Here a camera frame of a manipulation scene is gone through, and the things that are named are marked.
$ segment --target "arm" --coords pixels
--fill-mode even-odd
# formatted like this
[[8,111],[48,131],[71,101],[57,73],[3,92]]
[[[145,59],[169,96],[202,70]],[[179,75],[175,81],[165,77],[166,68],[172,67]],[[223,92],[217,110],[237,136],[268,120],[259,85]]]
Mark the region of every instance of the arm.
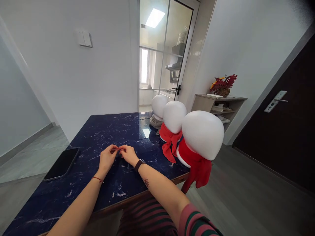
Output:
[[[100,178],[101,180],[105,179],[105,176],[113,165],[117,152],[118,147],[116,145],[110,145],[101,152],[99,168],[94,177]],[[48,236],[81,235],[92,214],[101,185],[100,180],[95,178],[91,179],[88,185],[53,226]]]
[[[123,145],[119,149],[121,149],[122,157],[135,167],[139,159],[134,148]],[[140,165],[138,172],[149,191],[165,208],[176,228],[179,229],[180,215],[185,206],[190,203],[189,199],[172,181],[147,164]]]

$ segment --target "hand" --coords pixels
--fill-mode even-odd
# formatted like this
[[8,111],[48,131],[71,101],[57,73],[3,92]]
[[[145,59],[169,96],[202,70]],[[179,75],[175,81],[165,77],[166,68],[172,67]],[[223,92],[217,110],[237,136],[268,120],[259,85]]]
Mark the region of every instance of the hand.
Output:
[[118,150],[119,148],[116,145],[112,144],[101,152],[101,155],[99,157],[99,167],[97,173],[95,174],[95,177],[98,177],[101,180],[105,179],[106,174],[114,163]]
[[139,158],[137,157],[134,148],[131,146],[123,145],[120,146],[119,149],[121,157],[124,158],[133,167],[135,167],[139,161]]

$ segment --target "black phone screen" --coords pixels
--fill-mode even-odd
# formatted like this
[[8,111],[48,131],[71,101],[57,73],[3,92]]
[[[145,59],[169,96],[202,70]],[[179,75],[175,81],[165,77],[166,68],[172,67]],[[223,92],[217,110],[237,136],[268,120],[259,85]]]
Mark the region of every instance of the black phone screen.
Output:
[[64,150],[51,167],[44,180],[57,178],[66,174],[78,152],[79,148]]

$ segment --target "white mannequin head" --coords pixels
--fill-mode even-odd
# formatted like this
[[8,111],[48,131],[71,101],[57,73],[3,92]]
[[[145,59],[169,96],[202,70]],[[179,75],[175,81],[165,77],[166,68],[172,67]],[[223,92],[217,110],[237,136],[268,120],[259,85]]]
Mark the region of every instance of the white mannequin head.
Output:
[[174,134],[181,131],[181,124],[187,114],[186,107],[179,101],[167,103],[163,110],[163,122]]
[[167,97],[163,96],[162,94],[156,95],[152,99],[152,111],[154,113],[154,117],[160,121],[163,120],[163,109],[167,103]]
[[224,137],[224,127],[218,117],[206,111],[192,111],[185,116],[182,131],[192,151],[205,159],[215,159]]

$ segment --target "red scarf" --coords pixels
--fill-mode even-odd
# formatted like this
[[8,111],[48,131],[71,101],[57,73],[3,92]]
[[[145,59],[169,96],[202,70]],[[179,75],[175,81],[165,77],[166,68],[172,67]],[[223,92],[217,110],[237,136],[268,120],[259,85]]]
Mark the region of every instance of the red scarf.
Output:
[[203,158],[198,153],[193,152],[187,146],[185,139],[180,142],[178,151],[181,158],[191,166],[188,179],[184,183],[182,191],[186,194],[194,181],[196,181],[196,188],[205,186],[210,177],[212,167],[211,161]]
[[176,147],[177,147],[177,141],[181,138],[182,136],[182,131],[180,131],[177,134],[173,134],[164,124],[162,123],[161,129],[159,131],[160,136],[163,140],[166,141],[165,144],[163,144],[162,149],[163,149],[163,154],[164,156],[172,163],[176,163],[174,156],[176,155]]

